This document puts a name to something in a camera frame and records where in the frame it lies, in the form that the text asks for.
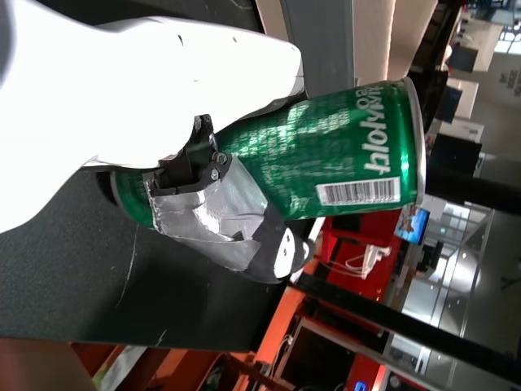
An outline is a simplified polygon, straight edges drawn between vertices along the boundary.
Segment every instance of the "computer screen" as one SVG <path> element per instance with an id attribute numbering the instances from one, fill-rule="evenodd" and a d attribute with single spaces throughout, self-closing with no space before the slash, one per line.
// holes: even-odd
<path id="1" fill-rule="evenodd" d="M 440 106 L 436 112 L 435 118 L 440 121 L 452 123 L 458 104 L 462 98 L 462 90 L 458 90 L 451 86 L 445 86 L 443 95 L 441 95 Z"/>
<path id="2" fill-rule="evenodd" d="M 459 69 L 463 72 L 472 73 L 478 51 L 470 47 L 454 45 L 453 53 L 449 58 L 449 68 Z"/>
<path id="3" fill-rule="evenodd" d="M 394 235 L 414 244 L 420 244 L 429 221 L 429 211 L 418 206 L 405 206 L 401 210 Z"/>
<path id="4" fill-rule="evenodd" d="M 438 134 L 429 156 L 429 168 L 472 176 L 482 145 L 471 140 Z"/>

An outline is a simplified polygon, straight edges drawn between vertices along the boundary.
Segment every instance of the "glass wall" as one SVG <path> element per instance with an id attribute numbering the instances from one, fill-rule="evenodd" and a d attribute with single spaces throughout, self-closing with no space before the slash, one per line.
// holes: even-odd
<path id="1" fill-rule="evenodd" d="M 519 26 L 505 26 L 503 32 L 499 36 L 496 48 L 496 53 L 507 53 L 509 55 L 521 54 L 521 32 Z"/>
<path id="2" fill-rule="evenodd" d="M 479 263 L 492 215 L 492 210 L 472 204 L 447 203 L 440 218 L 429 220 L 419 258 L 427 248 L 441 246 L 441 252 L 433 268 L 414 273 L 401 307 L 403 314 L 464 336 L 468 305 L 480 281 Z M 451 358 L 402 336 L 392 338 L 386 354 L 400 365 L 451 388 L 455 366 Z"/>

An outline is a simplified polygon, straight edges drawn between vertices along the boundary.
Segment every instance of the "can rim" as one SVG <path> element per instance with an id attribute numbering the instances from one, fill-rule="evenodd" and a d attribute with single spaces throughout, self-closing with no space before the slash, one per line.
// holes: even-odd
<path id="1" fill-rule="evenodd" d="M 416 170 L 418 176 L 416 204 L 421 204 L 425 196 L 427 176 L 427 155 L 425 151 L 425 134 L 423 133 L 422 109 L 420 108 L 420 101 L 418 100 L 418 94 L 413 81 L 409 77 L 404 77 L 403 81 L 409 95 L 410 111 L 413 115 L 414 146 L 416 149 Z"/>

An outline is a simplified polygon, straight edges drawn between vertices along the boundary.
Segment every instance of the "bolt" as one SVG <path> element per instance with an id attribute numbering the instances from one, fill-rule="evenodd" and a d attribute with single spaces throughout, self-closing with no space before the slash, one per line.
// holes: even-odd
<path id="1" fill-rule="evenodd" d="M 208 141 L 210 142 L 210 145 L 214 147 L 214 149 L 217 149 L 217 141 L 215 139 L 215 134 L 210 134 Z"/>
<path id="2" fill-rule="evenodd" d="M 212 170 L 212 180 L 216 181 L 217 179 L 219 179 L 219 171 L 217 171 L 217 169 L 213 169 Z"/>
<path id="3" fill-rule="evenodd" d="M 226 157 L 226 155 L 224 153 L 217 154 L 217 163 L 219 163 L 220 165 L 223 165 L 227 161 L 228 161 L 228 157 Z"/>

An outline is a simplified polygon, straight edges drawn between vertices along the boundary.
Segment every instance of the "blue sign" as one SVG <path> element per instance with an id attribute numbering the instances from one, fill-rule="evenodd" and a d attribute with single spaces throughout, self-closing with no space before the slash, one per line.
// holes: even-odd
<path id="1" fill-rule="evenodd" d="M 366 383 L 362 383 L 361 381 L 358 381 L 355 385 L 355 391 L 366 391 Z"/>

